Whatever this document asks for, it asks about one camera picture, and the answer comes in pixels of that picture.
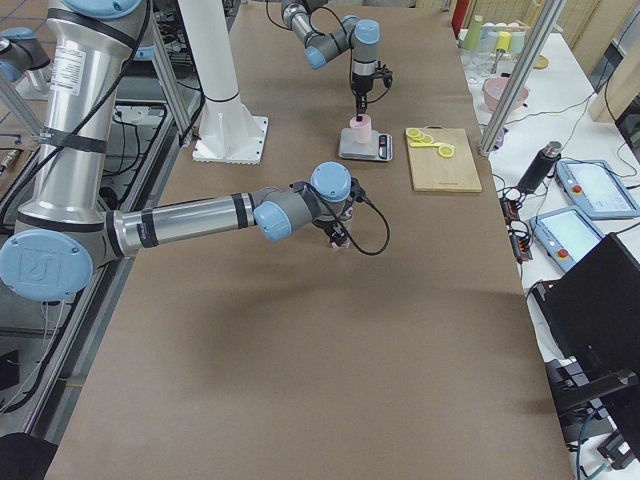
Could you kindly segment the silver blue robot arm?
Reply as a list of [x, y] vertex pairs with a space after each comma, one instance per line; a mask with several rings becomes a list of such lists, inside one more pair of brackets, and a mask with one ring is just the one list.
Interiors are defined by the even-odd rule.
[[147, 1], [53, 1], [57, 37], [51, 93], [34, 188], [1, 248], [1, 279], [15, 294], [61, 301], [101, 266], [140, 250], [258, 227], [271, 241], [313, 224], [343, 233], [357, 181], [324, 162], [308, 181], [134, 212], [98, 208], [116, 90], [152, 20]]
[[321, 32], [313, 25], [312, 14], [326, 4], [326, 1], [282, 1], [281, 18], [285, 28], [303, 43], [312, 69], [320, 69], [344, 52], [351, 54], [350, 89], [356, 119], [360, 121], [367, 112], [374, 82], [381, 79], [386, 89], [393, 83], [393, 72], [381, 63], [378, 55], [380, 24], [374, 19], [347, 15], [338, 21], [333, 32]]

